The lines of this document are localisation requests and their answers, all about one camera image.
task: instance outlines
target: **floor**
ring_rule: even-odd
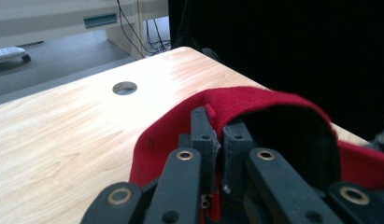
[[[145,28],[147,25],[149,27],[150,42],[159,41],[157,30],[162,41],[170,39],[168,18],[156,19],[157,30],[154,21],[145,21],[144,24]],[[150,52],[158,51],[158,44],[145,42],[145,46]],[[105,30],[21,47],[28,52],[32,61],[24,63],[20,58],[0,63],[0,104],[135,61],[107,40]]]

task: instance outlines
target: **white object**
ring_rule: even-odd
[[[0,63],[8,62],[16,58],[22,58],[24,62],[31,61],[31,57],[25,51],[25,49],[10,47],[6,49],[0,49]]]

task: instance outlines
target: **folded red cloth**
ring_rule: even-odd
[[[303,119],[306,117],[304,127],[308,129],[311,126],[309,123],[315,123],[318,120],[317,122],[322,127],[319,129],[329,130],[327,133],[322,131],[328,138],[323,140],[330,142],[332,141],[330,135],[335,136],[329,117],[319,107],[295,94],[252,87],[206,90],[196,93],[175,106],[141,134],[135,145],[130,182],[144,186],[161,174],[168,154],[178,147],[178,136],[181,133],[191,132],[191,112],[199,106],[206,107],[209,121],[216,131],[220,142],[223,136],[223,127],[232,119],[255,113],[259,114],[262,111],[265,114],[270,114],[273,108],[275,108],[273,114],[276,114],[275,119],[270,117],[273,122],[286,120],[284,117],[287,117],[290,111],[292,113],[299,111],[294,108],[311,111],[317,118],[308,119],[307,117],[311,116],[305,113],[301,118],[297,118],[296,122],[301,120],[303,123]],[[294,123],[293,120],[293,117],[289,117],[287,122],[297,126],[297,123]],[[298,141],[305,141],[302,144],[311,145],[309,139],[304,140],[303,136],[299,137],[297,135],[295,137],[299,139]],[[365,147],[354,146],[337,140],[337,138],[333,139],[334,144],[338,147],[337,154],[340,155],[341,179],[343,181],[359,184],[368,189],[384,189],[384,153]],[[213,197],[209,215],[213,220],[220,219],[219,195]]]

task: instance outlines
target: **red cloth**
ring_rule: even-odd
[[[276,105],[311,108],[326,120],[330,128],[330,120],[320,108],[294,94],[252,87],[202,91],[175,106],[141,134],[135,145],[130,182],[144,186],[161,174],[168,154],[178,147],[178,136],[191,132],[191,111],[202,105],[206,107],[211,126],[220,142],[223,127],[232,119]],[[369,189],[384,189],[384,153],[342,141],[337,141],[337,144],[344,181]],[[212,202],[210,216],[218,220],[219,196],[214,196],[213,200],[216,202]]]

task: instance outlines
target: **wooden table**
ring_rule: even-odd
[[[137,90],[115,94],[123,81]],[[261,87],[181,48],[0,105],[0,223],[80,222],[104,187],[128,179],[152,122],[199,91],[238,85]]]

